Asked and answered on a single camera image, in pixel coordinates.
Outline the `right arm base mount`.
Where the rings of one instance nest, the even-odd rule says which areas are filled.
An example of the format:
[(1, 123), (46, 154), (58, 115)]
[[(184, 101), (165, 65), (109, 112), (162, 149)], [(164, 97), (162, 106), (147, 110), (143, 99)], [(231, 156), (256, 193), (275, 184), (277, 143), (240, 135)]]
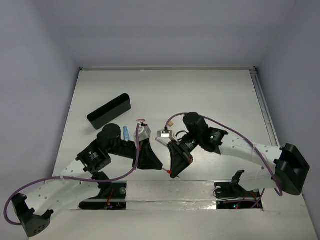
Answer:
[(218, 210), (263, 209), (260, 191), (246, 191), (239, 185), (244, 172), (244, 170), (237, 171), (231, 181), (214, 183), (212, 195), (216, 199)]

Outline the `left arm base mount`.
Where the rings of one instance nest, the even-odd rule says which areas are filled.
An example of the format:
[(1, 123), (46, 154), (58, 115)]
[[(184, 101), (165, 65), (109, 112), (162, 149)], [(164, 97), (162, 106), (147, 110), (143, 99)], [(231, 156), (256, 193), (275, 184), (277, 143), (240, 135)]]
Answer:
[(99, 193), (79, 203), (81, 210), (125, 210), (127, 183), (108, 182), (98, 183)]

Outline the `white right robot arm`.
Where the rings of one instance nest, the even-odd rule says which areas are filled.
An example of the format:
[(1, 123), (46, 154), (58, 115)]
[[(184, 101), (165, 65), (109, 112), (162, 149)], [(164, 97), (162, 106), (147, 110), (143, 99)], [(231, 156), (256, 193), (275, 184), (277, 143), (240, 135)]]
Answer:
[(310, 165), (298, 148), (287, 143), (284, 147), (253, 143), (239, 132), (223, 126), (210, 127), (208, 117), (196, 112), (182, 113), (187, 133), (177, 140), (166, 124), (159, 132), (169, 138), (169, 174), (178, 177), (194, 161), (192, 151), (201, 147), (208, 153), (238, 158), (259, 165), (260, 170), (248, 172), (238, 170), (229, 185), (235, 196), (260, 189), (274, 189), (279, 196), (283, 193), (299, 196), (302, 193)]

